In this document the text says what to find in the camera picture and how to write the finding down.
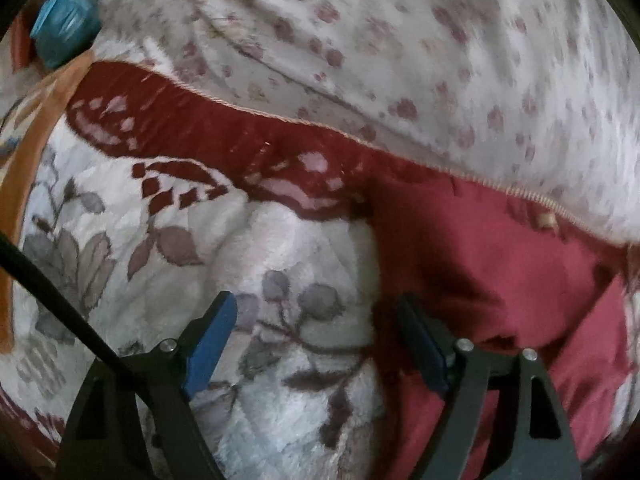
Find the black cable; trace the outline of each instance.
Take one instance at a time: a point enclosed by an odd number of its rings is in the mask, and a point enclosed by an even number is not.
[[[118,376],[135,384],[132,371],[82,318],[55,286],[29,259],[0,232],[0,267],[13,276],[28,292],[66,326],[98,359]]]

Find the white floral fabric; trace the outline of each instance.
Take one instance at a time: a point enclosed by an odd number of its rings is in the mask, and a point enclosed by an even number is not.
[[[107,57],[154,41],[216,97],[518,183],[640,239],[640,56],[605,0],[100,5]]]

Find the blanket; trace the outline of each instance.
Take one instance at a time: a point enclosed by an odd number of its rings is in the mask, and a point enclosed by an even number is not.
[[[128,63],[94,63],[65,102],[26,180],[20,246],[121,355],[180,333],[219,290],[238,295],[236,329],[192,403],[228,478],[406,476],[441,408],[385,321],[389,297],[408,288],[479,344],[541,348],[582,459],[606,436],[628,373],[626,254],[553,200]],[[12,292],[0,406],[54,461],[92,356]]]

